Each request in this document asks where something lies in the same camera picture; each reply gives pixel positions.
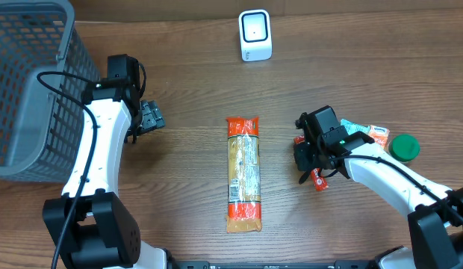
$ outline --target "green lid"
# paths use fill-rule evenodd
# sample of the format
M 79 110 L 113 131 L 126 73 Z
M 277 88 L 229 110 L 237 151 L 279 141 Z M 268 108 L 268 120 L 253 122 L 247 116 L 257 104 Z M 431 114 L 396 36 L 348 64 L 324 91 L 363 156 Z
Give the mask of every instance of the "green lid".
M 419 155 L 419 151 L 419 142 L 410 134 L 398 135 L 389 144 L 391 156 L 402 162 L 414 160 Z

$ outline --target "wood grain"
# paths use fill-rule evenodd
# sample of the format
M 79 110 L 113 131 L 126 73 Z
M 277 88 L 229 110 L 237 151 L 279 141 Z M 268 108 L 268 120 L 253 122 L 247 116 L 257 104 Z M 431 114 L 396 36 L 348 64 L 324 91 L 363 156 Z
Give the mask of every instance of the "wood grain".
M 463 8 L 463 0 L 71 0 L 76 19 L 88 22 L 150 22 L 233 19 L 263 8 L 271 16 Z
M 326 262 L 409 245 L 407 223 L 372 191 L 336 176 L 298 185 L 294 120 L 338 117 L 411 133 L 411 168 L 463 186 L 463 9 L 272 18 L 273 57 L 240 59 L 236 19 L 81 25 L 105 73 L 108 55 L 146 67 L 146 99 L 167 127 L 124 146 L 120 198 L 142 238 L 177 259 Z M 226 234 L 227 116 L 260 117 L 263 231 Z M 46 268 L 54 244 L 43 201 L 62 185 L 0 181 L 0 268 Z

